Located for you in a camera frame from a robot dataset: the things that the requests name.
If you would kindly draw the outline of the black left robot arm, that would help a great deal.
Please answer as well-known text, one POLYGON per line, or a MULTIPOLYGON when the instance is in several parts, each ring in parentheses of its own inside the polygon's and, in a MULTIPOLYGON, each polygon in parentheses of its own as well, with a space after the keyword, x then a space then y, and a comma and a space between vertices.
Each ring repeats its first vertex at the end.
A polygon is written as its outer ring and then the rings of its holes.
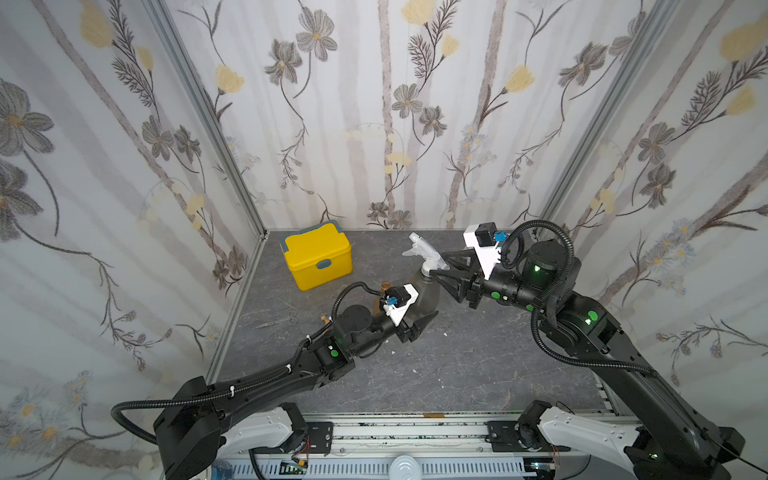
POLYGON ((249 416, 287 398, 339 380, 355 360, 370 356, 389 337, 413 342, 437 316, 435 311, 412 325, 396 325, 381 312, 362 305, 347 307, 320 334, 299 344, 282 364, 235 380, 207 384, 202 377, 185 382, 154 421, 167 479, 189 479, 209 467, 225 444, 224 434, 249 416))

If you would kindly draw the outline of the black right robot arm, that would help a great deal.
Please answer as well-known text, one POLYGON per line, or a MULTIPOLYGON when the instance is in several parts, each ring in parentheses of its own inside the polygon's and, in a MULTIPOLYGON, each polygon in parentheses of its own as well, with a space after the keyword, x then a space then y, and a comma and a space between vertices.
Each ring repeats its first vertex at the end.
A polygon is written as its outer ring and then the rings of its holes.
POLYGON ((700 414, 644 359, 615 317, 574 291, 580 263, 566 236, 525 245, 508 237, 494 246, 445 252, 432 275, 457 302, 483 298, 530 314, 534 343, 550 358, 596 374, 638 424, 620 431, 546 401, 518 417, 528 449, 567 446, 622 467, 637 479, 728 479, 744 437, 700 414))

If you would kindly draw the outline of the clear spray nozzle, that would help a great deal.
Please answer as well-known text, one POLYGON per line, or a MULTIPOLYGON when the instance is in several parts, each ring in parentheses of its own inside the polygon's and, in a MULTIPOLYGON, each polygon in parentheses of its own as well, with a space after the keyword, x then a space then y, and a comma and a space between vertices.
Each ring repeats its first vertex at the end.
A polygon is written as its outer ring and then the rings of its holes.
POLYGON ((411 248, 404 251, 404 257, 421 257, 423 262, 420 271, 423 275, 429 276, 433 270, 449 270, 450 267, 443 259, 441 254, 422 236, 412 232, 409 235, 411 248))

